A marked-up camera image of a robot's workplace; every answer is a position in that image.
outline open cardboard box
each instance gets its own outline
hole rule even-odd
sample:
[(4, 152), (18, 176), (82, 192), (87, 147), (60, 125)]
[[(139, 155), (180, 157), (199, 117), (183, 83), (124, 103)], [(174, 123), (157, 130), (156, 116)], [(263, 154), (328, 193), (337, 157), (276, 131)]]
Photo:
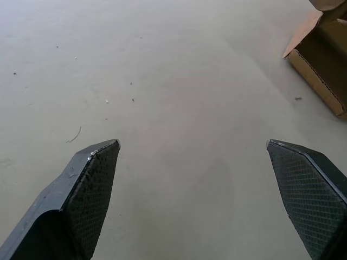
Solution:
[(283, 58), (340, 118), (347, 119), (347, 0), (310, 0), (317, 10), (291, 39)]

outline concrete floor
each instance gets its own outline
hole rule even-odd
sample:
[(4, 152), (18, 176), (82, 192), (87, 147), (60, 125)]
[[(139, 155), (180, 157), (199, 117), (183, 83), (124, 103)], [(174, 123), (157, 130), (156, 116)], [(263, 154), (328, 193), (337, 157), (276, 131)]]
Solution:
[(118, 138), (94, 259), (310, 259), (265, 150), (347, 172), (347, 124), (281, 60), (310, 8), (0, 0), (0, 243), (76, 151)]

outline textured gripper pad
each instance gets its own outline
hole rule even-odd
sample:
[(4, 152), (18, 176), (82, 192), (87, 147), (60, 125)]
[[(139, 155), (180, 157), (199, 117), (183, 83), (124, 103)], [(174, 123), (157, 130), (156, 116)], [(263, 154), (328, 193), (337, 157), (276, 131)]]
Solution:
[(66, 217), (82, 254), (91, 259), (110, 202), (118, 148), (92, 156), (66, 206)]
[(268, 151), (288, 216), (311, 258), (322, 259), (345, 225), (346, 204), (304, 155), (278, 145)]

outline cardboard edge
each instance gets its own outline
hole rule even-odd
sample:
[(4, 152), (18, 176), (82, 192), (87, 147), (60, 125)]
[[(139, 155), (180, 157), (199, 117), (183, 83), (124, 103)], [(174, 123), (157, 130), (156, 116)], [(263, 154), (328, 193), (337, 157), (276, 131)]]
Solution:
[(308, 63), (307, 60), (294, 49), (288, 56), (289, 62), (296, 71), (310, 84), (310, 86), (318, 93), (321, 99), (330, 107), (330, 109), (341, 118), (347, 119), (347, 114), (343, 104), (338, 97), (331, 91), (324, 80), (318, 75), (315, 69)]
[(318, 10), (312, 10), (309, 12), (306, 20), (299, 26), (297, 32), (290, 40), (284, 54), (283, 59), (286, 58), (289, 53), (299, 45), (300, 42), (317, 26), (323, 13)]
[(343, 19), (336, 20), (341, 26), (347, 27), (347, 21)]

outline cardboard box flap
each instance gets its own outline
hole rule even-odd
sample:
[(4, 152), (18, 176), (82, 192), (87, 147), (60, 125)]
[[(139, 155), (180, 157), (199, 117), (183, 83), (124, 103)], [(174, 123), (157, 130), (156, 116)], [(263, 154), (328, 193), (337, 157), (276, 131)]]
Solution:
[(317, 30), (341, 55), (347, 57), (347, 22), (337, 19)]
[(345, 0), (310, 0), (310, 2), (319, 11), (330, 11), (343, 4)]
[(309, 12), (307, 19), (298, 28), (294, 37), (289, 42), (286, 51), (283, 54), (283, 58), (287, 57), (289, 53), (316, 27), (323, 13), (318, 10), (312, 10)]
[(319, 21), (319, 26), (331, 23), (336, 19), (347, 20), (347, 2), (343, 2), (338, 8), (324, 12), (323, 17)]

